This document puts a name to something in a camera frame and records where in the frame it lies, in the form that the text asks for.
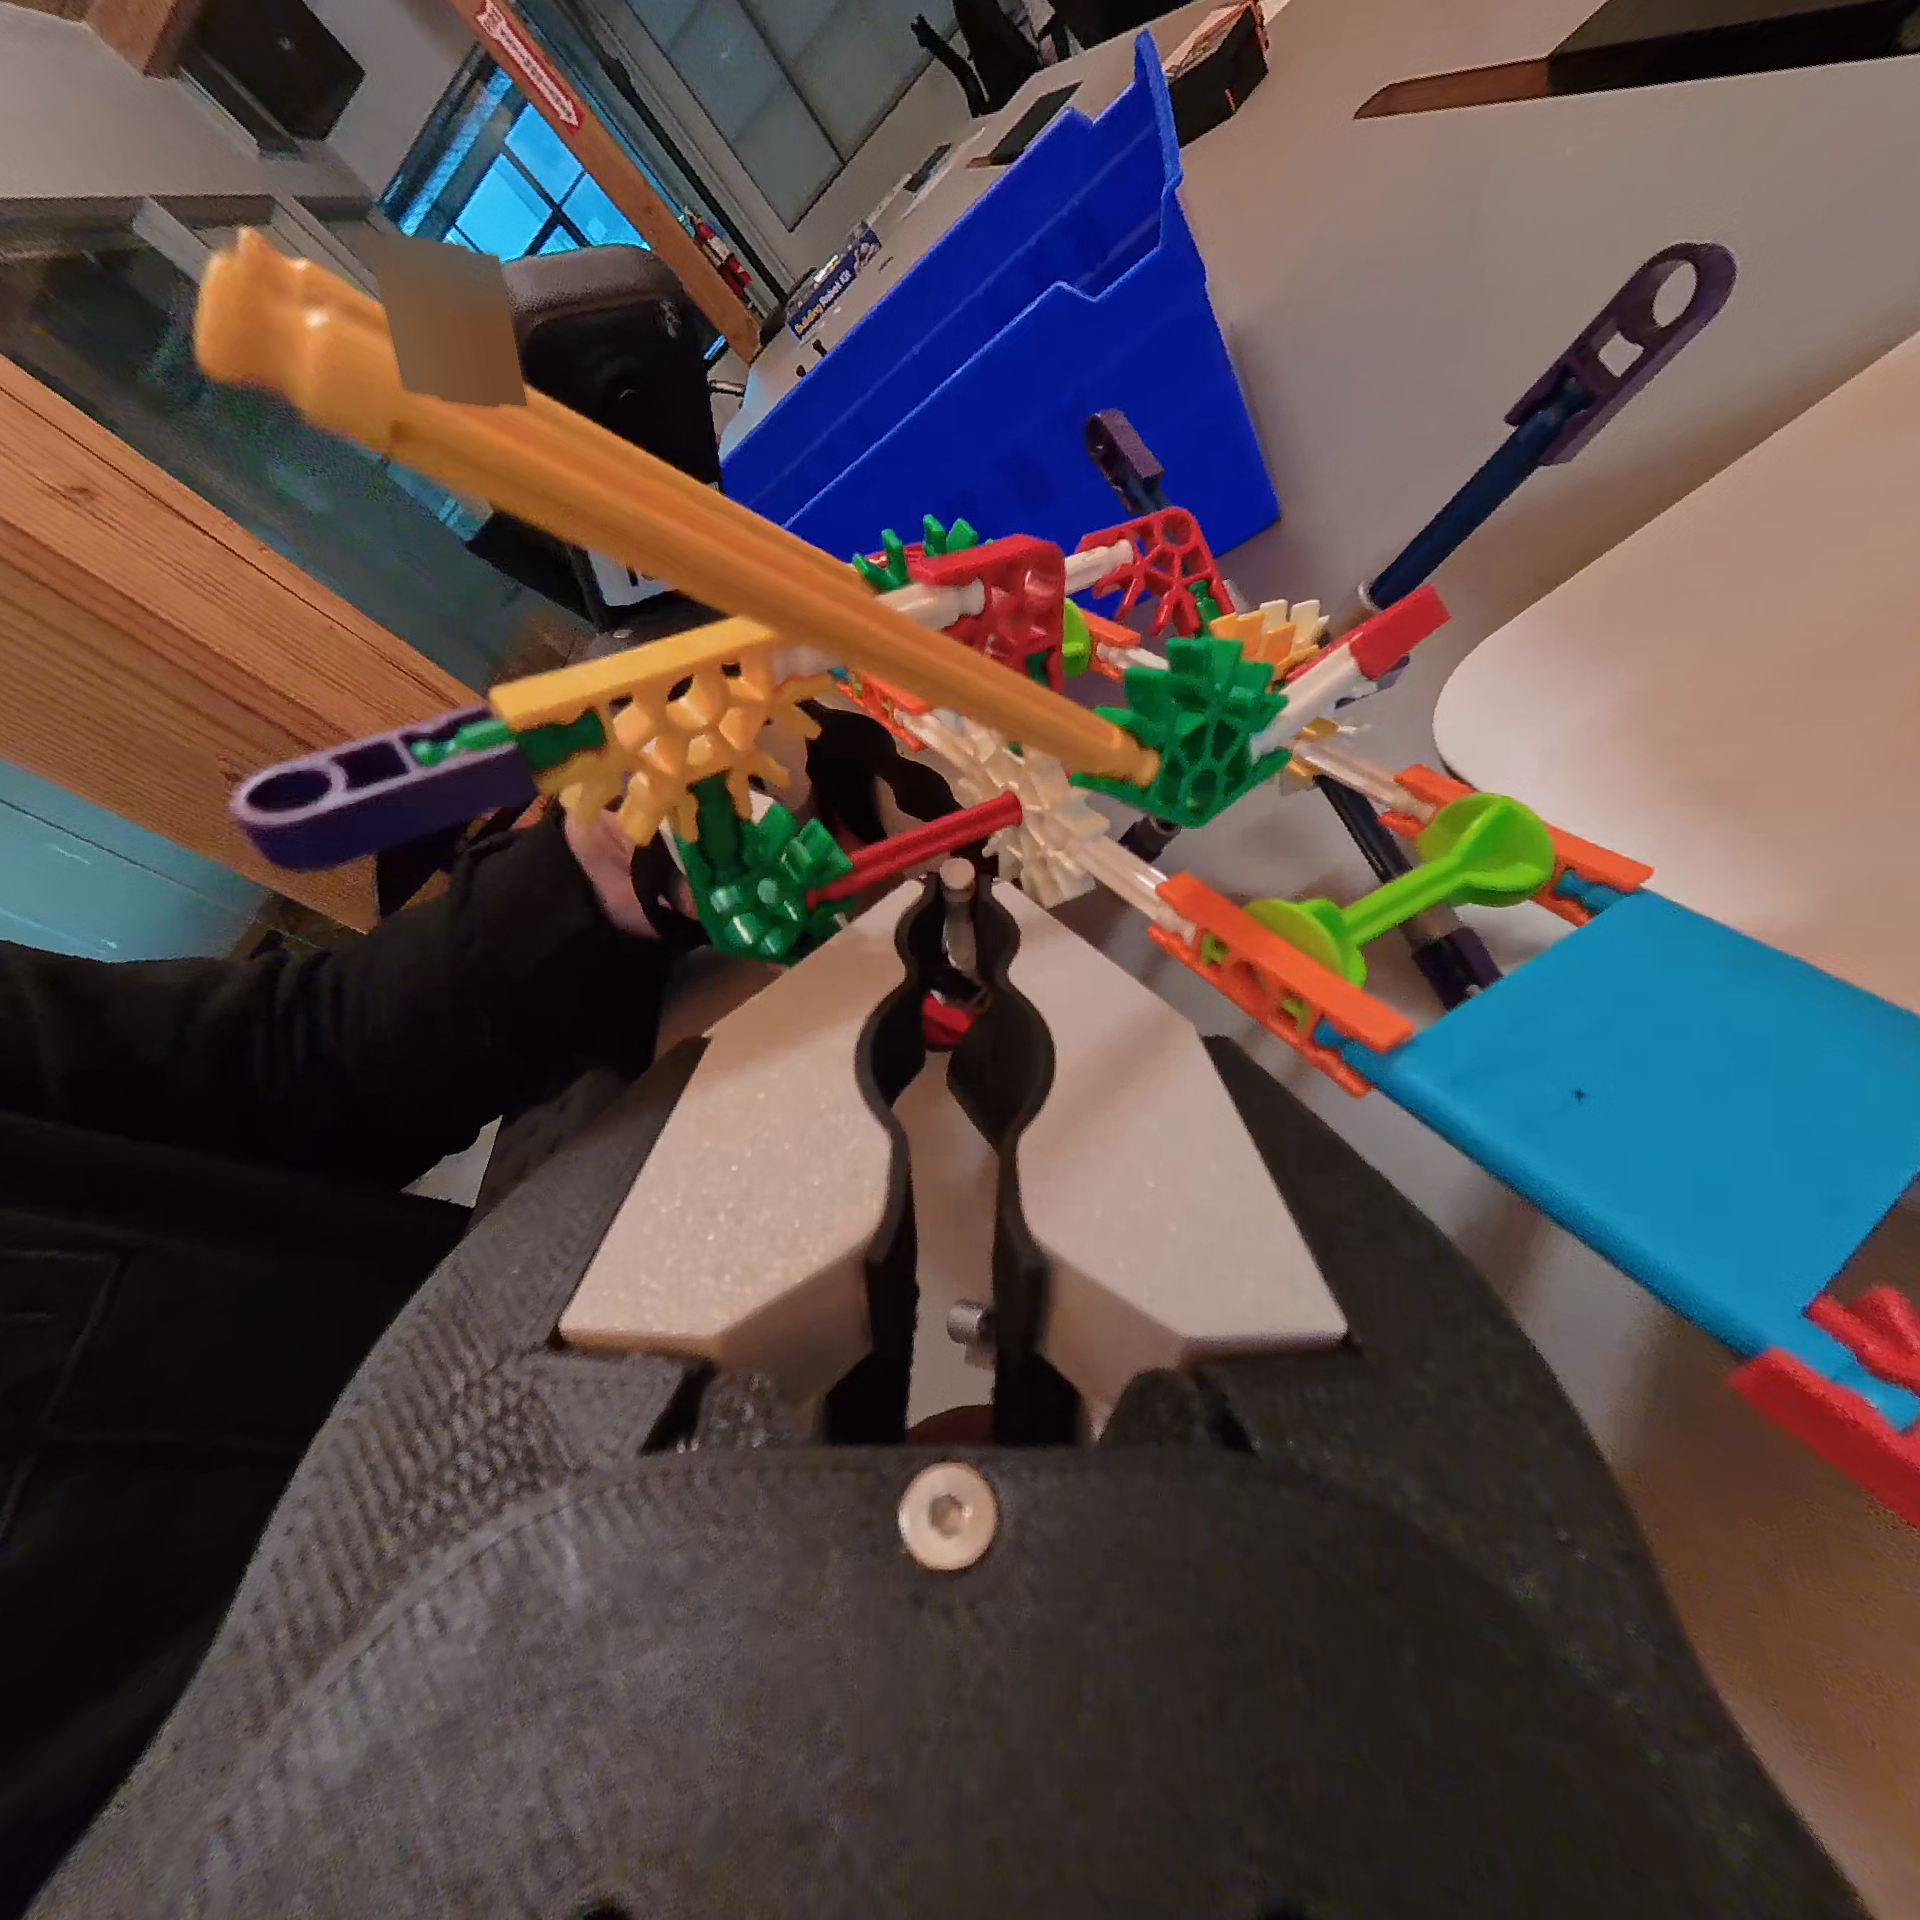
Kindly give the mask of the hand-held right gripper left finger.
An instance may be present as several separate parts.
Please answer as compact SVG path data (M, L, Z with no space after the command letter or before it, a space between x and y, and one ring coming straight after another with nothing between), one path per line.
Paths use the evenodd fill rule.
M559 1343L760 1375L841 1442L904 1434L920 1292L895 1101L925 1067L937 923L937 884L902 884L687 1052Z

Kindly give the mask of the black box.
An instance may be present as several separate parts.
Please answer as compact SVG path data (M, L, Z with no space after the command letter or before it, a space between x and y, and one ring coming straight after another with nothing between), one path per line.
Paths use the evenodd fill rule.
M1268 71L1268 18L1262 3L1216 5L1165 57L1165 83L1178 147L1233 120Z

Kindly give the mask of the person's left forearm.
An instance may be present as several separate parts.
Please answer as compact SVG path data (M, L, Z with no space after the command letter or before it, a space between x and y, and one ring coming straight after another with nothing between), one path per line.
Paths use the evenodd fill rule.
M2 1112L88 1138L403 1187L590 1073L637 1073L702 934L618 934L563 817L311 953L101 962L5 945Z

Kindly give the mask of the person's black clothing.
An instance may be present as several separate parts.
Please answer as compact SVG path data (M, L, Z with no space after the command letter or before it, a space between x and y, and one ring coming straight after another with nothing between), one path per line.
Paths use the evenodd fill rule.
M5 1914L156 1737L300 1456L464 1231L442 1199L5 1119Z

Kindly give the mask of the person's left hand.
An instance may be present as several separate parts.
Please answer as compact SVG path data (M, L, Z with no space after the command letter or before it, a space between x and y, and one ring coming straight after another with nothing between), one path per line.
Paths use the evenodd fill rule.
M563 840L618 934L658 940L683 918L687 887L673 855L630 846L608 809L582 818L564 814Z

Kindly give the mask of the blue plastic bin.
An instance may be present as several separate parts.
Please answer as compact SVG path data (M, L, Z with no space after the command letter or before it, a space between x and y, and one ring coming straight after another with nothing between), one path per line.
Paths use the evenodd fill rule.
M1216 552L1282 516L1209 271L1149 33L1096 117L1061 110L720 456L724 491L850 557L925 513L1070 549L1118 495L1084 426L1118 412Z

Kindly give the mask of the slanted wooden beam red sign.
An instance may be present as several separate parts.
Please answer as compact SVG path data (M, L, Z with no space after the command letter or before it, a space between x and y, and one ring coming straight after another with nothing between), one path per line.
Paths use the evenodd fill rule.
M760 325L747 299L718 272L697 234L681 221L681 211L652 187L582 87L540 49L518 10L507 3L450 3L447 7L462 19L474 47L509 74L509 81L579 160L582 171L608 195L620 216L674 272L704 320L749 367L760 348Z

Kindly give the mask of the window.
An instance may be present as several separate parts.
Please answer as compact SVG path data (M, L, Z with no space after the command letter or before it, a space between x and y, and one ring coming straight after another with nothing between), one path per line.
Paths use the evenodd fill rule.
M406 237L500 260L648 245L509 74L480 52L446 85L378 208Z

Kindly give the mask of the blue cardboard box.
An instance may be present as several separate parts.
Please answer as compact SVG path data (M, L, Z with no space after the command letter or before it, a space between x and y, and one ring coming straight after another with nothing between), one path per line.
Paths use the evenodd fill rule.
M803 277L782 306L782 327L796 344L807 344L831 306L850 289L863 271L881 255L881 239L871 221L859 221L841 249Z

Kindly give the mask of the thick wooden beam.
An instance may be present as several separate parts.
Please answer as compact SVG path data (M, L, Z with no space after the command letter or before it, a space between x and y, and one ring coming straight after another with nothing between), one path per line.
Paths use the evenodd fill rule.
M7 762L364 931L373 862L274 869L229 817L229 789L469 702L415 647L2 362Z

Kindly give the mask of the colourful plastic construction toy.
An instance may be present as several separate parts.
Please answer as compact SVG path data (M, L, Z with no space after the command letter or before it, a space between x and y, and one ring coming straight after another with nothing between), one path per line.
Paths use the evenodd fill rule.
M1118 415L1087 433L1131 511L1077 545L925 519L836 563L553 396L411 383L378 299L256 230L211 255L191 344L217 383L718 591L676 636L249 774L229 814L272 864L539 795L663 844L705 943L760 964L972 844L1042 908L1103 889L1714 1335L1748 1406L1915 1522L1915 1305L1826 1293L1915 1180L1915 1013L1522 802L1343 755L1336 713L1447 624L1438 589L1340 634L1313 601L1237 610Z

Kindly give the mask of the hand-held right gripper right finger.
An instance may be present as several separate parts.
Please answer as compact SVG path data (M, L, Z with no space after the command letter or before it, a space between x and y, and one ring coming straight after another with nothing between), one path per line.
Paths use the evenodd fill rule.
M1144 1375L1346 1337L1201 1032L1014 887L954 1103L993 1154L993 1439L1067 1444Z

